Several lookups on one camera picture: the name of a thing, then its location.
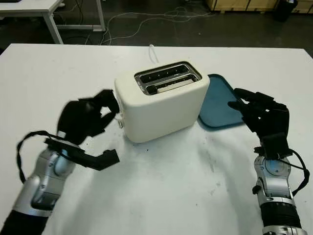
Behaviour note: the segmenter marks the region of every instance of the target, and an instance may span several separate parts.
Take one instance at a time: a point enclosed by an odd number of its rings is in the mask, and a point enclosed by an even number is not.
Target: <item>table surface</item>
[[[21,0],[0,3],[0,13],[50,12],[61,0]]]
[[[156,47],[159,61],[191,60],[207,74],[224,76],[232,87],[261,91],[290,110],[289,144],[313,168],[313,60],[302,49]],[[0,221],[22,184],[16,143],[29,131],[54,133],[64,104],[112,88],[132,68],[151,66],[148,47],[11,45],[0,57]],[[43,138],[24,144],[29,175]],[[88,153],[115,148],[121,162],[105,169],[76,166],[50,217],[46,235],[261,234],[253,147],[246,126],[220,131],[192,127],[142,144],[130,142],[112,122],[85,144]],[[290,161],[299,164],[296,157]],[[302,172],[292,169],[295,189]],[[296,198],[302,226],[313,233],[312,180]]]

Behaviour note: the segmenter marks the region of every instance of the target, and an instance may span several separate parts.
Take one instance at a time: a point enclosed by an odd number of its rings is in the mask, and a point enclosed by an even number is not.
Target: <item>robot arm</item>
[[[309,171],[301,157],[287,143],[289,111],[284,104],[262,93],[235,89],[240,98],[228,105],[239,110],[243,121],[252,132],[256,132],[261,146],[255,148],[259,156],[254,161],[257,173],[253,194],[257,194],[263,220],[263,235],[307,235],[301,228],[293,197],[309,180]],[[294,166],[287,160],[295,154],[302,167]],[[291,191],[288,177],[291,166],[302,169],[305,179],[299,188]]]
[[[102,117],[102,107],[109,107],[111,112]],[[17,163],[24,185],[1,235],[40,235],[61,196],[66,178],[76,164],[103,170],[119,162],[115,150],[106,150],[102,155],[94,157],[85,154],[78,146],[87,136],[94,137],[103,133],[118,112],[112,90],[103,90],[95,97],[70,101],[61,113],[57,136],[46,131],[26,135],[17,146]],[[26,180],[22,171],[20,148],[25,139],[34,135],[48,136],[45,140],[48,147],[39,155],[34,172]]]

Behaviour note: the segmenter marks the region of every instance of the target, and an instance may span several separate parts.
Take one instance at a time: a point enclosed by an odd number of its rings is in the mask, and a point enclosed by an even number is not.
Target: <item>toaster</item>
[[[115,80],[126,136],[141,143],[191,126],[209,78],[189,62],[132,71]]]

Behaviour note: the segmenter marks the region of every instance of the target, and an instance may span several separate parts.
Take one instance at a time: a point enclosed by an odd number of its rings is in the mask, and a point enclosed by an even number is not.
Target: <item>dark floor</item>
[[[78,7],[70,11],[75,6],[75,0],[65,0],[65,3],[64,9],[56,11],[55,21],[59,24],[78,23]],[[292,15],[287,22],[279,23],[272,19],[270,13],[209,13],[201,1],[183,3],[182,0],[106,0],[102,2],[102,6],[106,23],[112,16],[126,12],[168,12],[167,14],[185,16],[210,14],[192,19],[158,16],[159,19],[143,23],[133,37],[113,40],[112,45],[294,47],[304,48],[313,57],[313,15]],[[84,24],[99,24],[94,0],[85,0],[82,10]],[[143,20],[154,17],[156,16],[127,14],[115,18],[109,25],[112,38],[132,35]],[[97,45],[103,36],[102,32],[88,30],[62,30],[60,33],[66,44]],[[108,38],[109,34],[104,35],[104,45],[108,45],[109,42],[105,42]],[[7,18],[0,21],[0,47],[6,48],[10,43],[53,43],[53,40],[40,18]]]

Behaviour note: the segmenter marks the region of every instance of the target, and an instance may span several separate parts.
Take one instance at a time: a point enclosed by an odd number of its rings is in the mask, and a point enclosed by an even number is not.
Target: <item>wooden crate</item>
[[[272,11],[279,0],[251,0],[247,11]]]
[[[212,11],[272,11],[279,0],[206,0]],[[293,13],[313,14],[313,0],[299,0]]]
[[[298,1],[297,7],[292,12],[313,14],[313,0]]]
[[[211,11],[245,11],[249,0],[206,0]]]

